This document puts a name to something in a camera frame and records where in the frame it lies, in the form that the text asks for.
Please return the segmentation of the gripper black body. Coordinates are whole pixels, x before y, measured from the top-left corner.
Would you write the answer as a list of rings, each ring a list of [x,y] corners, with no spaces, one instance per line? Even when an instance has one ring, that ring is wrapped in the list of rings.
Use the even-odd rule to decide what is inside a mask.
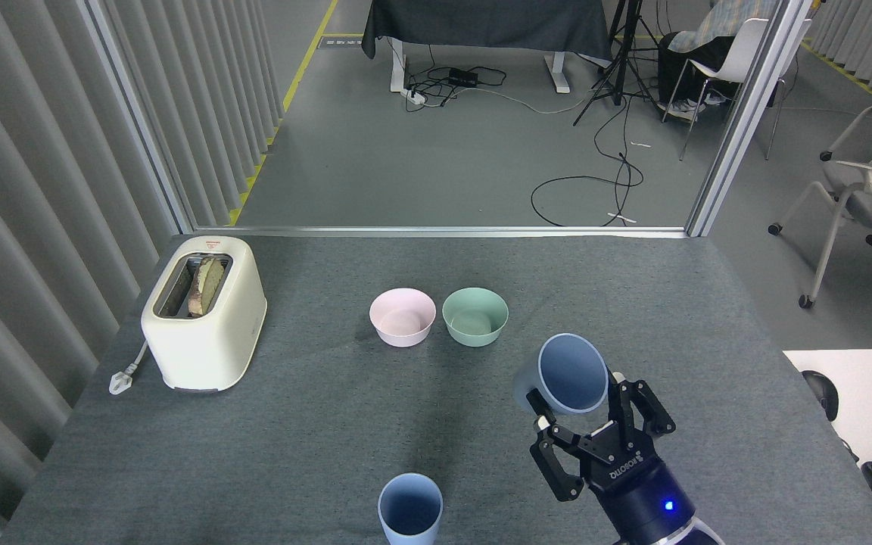
[[[693,503],[657,455],[652,438],[636,428],[626,441],[619,424],[592,437],[553,425],[553,445],[579,459],[579,477],[626,543],[664,543],[692,524]]]

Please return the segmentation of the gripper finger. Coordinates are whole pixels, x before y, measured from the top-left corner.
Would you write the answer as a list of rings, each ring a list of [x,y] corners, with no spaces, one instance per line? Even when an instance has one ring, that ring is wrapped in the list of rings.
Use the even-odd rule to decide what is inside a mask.
[[[609,376],[609,447],[615,455],[654,455],[653,439],[674,432],[674,420],[644,380],[629,381],[623,373]]]
[[[529,448],[531,456],[536,462],[537,469],[542,473],[547,486],[550,487],[553,496],[561,503],[579,498],[584,489],[584,480],[579,476],[565,472],[561,462],[555,454],[553,443],[553,430],[556,418],[548,406],[542,393],[537,389],[531,389],[525,399],[537,415],[535,425],[537,439]]]

